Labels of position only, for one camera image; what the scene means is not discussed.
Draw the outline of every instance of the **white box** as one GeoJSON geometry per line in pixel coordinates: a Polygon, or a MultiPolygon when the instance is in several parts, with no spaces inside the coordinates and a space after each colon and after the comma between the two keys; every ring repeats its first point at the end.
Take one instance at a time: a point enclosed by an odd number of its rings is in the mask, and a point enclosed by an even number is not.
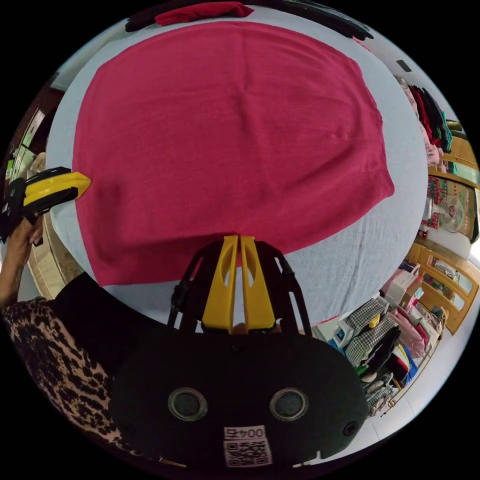
{"type": "Polygon", "coordinates": [[[417,276],[404,270],[399,273],[390,283],[388,291],[385,294],[385,300],[390,305],[400,305],[408,287],[417,279],[417,276]]]}

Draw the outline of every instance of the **leopard print sleeve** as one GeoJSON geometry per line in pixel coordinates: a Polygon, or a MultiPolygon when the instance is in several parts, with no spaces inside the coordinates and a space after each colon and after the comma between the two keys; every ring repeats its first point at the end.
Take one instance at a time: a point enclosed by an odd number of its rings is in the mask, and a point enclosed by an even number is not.
{"type": "Polygon", "coordinates": [[[138,455],[122,442],[108,412],[113,379],[76,346],[48,301],[21,301],[2,315],[23,363],[50,402],[84,432],[138,455]]]}

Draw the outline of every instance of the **qr code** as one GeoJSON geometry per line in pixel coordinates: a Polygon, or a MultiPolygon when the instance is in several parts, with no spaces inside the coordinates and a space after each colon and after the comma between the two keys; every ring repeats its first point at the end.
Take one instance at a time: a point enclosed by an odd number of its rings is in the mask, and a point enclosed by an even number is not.
{"type": "Polygon", "coordinates": [[[266,438],[262,440],[226,441],[224,445],[228,467],[260,467],[272,463],[266,438]]]}

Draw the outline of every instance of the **pink clothing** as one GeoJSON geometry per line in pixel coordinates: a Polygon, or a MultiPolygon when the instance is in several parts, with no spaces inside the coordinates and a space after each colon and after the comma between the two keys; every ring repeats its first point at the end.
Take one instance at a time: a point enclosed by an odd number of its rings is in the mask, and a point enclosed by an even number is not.
{"type": "Polygon", "coordinates": [[[368,50],[371,54],[373,54],[373,52],[367,47],[365,46],[358,38],[355,38],[355,37],[352,37],[353,40],[355,40],[359,45],[361,45],[365,50],[368,50]]]}
{"type": "Polygon", "coordinates": [[[422,340],[420,333],[410,323],[408,316],[404,316],[402,313],[400,313],[399,309],[388,312],[387,315],[389,315],[390,318],[395,320],[395,322],[400,327],[401,343],[403,343],[408,348],[408,350],[410,350],[414,358],[421,357],[425,350],[425,344],[422,340]]]}
{"type": "Polygon", "coordinates": [[[426,349],[428,347],[429,343],[430,343],[429,334],[425,331],[425,329],[422,327],[422,325],[417,325],[415,327],[415,330],[420,335],[420,337],[423,341],[424,348],[426,349]]]}

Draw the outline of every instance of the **hanging clothes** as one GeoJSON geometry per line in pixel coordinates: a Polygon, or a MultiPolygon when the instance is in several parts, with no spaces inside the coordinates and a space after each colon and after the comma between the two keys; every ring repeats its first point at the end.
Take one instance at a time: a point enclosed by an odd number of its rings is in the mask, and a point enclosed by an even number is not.
{"type": "Polygon", "coordinates": [[[420,334],[421,336],[421,339],[423,341],[423,345],[424,345],[424,351],[428,348],[429,346],[429,343],[430,343],[430,337],[429,337],[429,334],[427,333],[427,331],[424,329],[424,327],[422,326],[421,323],[419,323],[416,327],[414,327],[415,330],[420,334]]]}
{"type": "Polygon", "coordinates": [[[419,120],[425,128],[425,131],[428,136],[428,140],[431,142],[433,139],[433,134],[432,134],[432,129],[430,127],[429,116],[427,115],[427,112],[425,110],[424,101],[422,100],[422,97],[420,96],[420,94],[414,88],[409,86],[409,90],[411,92],[413,99],[415,100],[415,103],[418,109],[419,120]]]}
{"type": "Polygon", "coordinates": [[[428,115],[428,121],[434,138],[438,138],[438,130],[443,123],[443,116],[441,110],[439,110],[434,104],[432,97],[426,92],[425,89],[421,89],[415,85],[413,89],[420,95],[423,105],[425,107],[426,114],[428,115]]]}
{"type": "Polygon", "coordinates": [[[399,308],[387,312],[387,315],[390,315],[391,318],[398,324],[401,331],[400,341],[404,345],[408,346],[413,355],[416,357],[421,357],[425,351],[425,343],[420,333],[410,322],[408,316],[403,315],[399,311],[399,308]]]}
{"type": "Polygon", "coordinates": [[[439,333],[423,317],[420,319],[420,326],[425,330],[426,334],[428,335],[428,348],[432,348],[439,341],[439,333]]]}
{"type": "Polygon", "coordinates": [[[390,358],[385,364],[388,370],[393,374],[393,379],[402,386],[409,371],[404,362],[402,362],[395,354],[390,355],[390,358]]]}
{"type": "Polygon", "coordinates": [[[446,135],[446,140],[447,140],[445,151],[447,153],[451,153],[453,135],[452,135],[452,131],[449,129],[449,127],[447,125],[447,114],[444,111],[442,112],[442,114],[443,114],[443,124],[444,124],[444,128],[445,128],[445,135],[446,135]]]}
{"type": "Polygon", "coordinates": [[[410,371],[410,360],[407,357],[407,354],[405,353],[404,346],[399,343],[394,349],[393,353],[402,361],[405,363],[406,368],[410,371]]]}
{"type": "Polygon", "coordinates": [[[412,358],[412,354],[410,353],[410,350],[406,346],[403,346],[403,351],[405,352],[408,358],[408,361],[410,362],[410,369],[408,370],[408,373],[405,379],[405,386],[406,386],[413,380],[414,376],[419,371],[419,368],[415,364],[414,359],[412,358]]]}
{"type": "Polygon", "coordinates": [[[440,152],[439,152],[439,149],[435,145],[432,145],[431,143],[432,131],[430,130],[430,124],[428,121],[427,114],[425,113],[425,109],[423,109],[423,112],[422,112],[424,121],[423,122],[421,121],[420,113],[418,110],[418,103],[416,101],[416,98],[413,95],[415,94],[418,96],[418,94],[414,90],[411,90],[409,88],[409,85],[407,84],[404,78],[400,76],[396,76],[395,78],[398,81],[398,83],[400,83],[403,91],[405,92],[405,95],[410,101],[413,111],[415,112],[415,116],[418,120],[418,125],[420,127],[420,130],[423,136],[423,142],[425,144],[427,165],[429,167],[431,167],[432,165],[438,165],[438,163],[440,162],[440,152]]]}
{"type": "Polygon", "coordinates": [[[375,328],[369,329],[365,333],[352,338],[345,349],[347,359],[354,367],[359,367],[362,360],[368,359],[375,345],[390,329],[396,326],[397,324],[389,316],[384,315],[375,328]]]}
{"type": "Polygon", "coordinates": [[[410,363],[407,358],[407,355],[402,353],[399,349],[398,345],[393,349],[392,355],[397,358],[397,360],[401,363],[402,368],[405,370],[406,373],[410,370],[410,363]]]}
{"type": "Polygon", "coordinates": [[[391,328],[386,335],[380,340],[380,345],[374,356],[368,362],[368,373],[378,372],[390,358],[395,346],[400,339],[401,331],[398,326],[391,328]]]}

